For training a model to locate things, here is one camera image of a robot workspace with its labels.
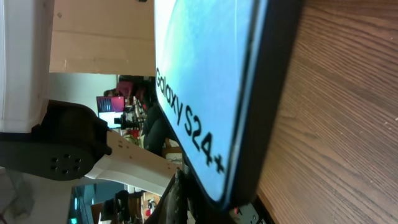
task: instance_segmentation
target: wooden cabinet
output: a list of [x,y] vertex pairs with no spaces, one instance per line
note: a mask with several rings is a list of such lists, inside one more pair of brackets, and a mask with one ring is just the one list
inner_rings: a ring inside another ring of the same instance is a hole
[[154,0],[55,0],[50,72],[154,76]]

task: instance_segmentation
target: red object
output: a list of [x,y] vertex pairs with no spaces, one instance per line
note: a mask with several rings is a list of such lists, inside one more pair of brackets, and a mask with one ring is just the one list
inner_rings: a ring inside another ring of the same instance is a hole
[[138,138],[138,137],[139,137],[139,131],[138,131],[138,130],[131,130],[131,135],[132,135],[134,138]]

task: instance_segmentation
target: wooden panel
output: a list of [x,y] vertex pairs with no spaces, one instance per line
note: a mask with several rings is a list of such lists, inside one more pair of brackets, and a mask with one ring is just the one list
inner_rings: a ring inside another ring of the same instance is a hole
[[308,0],[262,171],[277,223],[398,223],[398,2]]
[[153,0],[55,0],[50,72],[154,71]]

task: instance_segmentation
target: smartphone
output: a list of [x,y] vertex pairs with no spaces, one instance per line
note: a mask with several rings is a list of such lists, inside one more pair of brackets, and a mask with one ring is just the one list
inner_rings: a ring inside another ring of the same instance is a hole
[[205,197],[256,195],[302,1],[156,0],[156,93]]

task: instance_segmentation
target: office desk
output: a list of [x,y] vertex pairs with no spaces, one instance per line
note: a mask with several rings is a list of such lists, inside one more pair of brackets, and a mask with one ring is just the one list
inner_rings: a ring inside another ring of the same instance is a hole
[[398,223],[397,1],[307,1],[259,196],[277,223]]

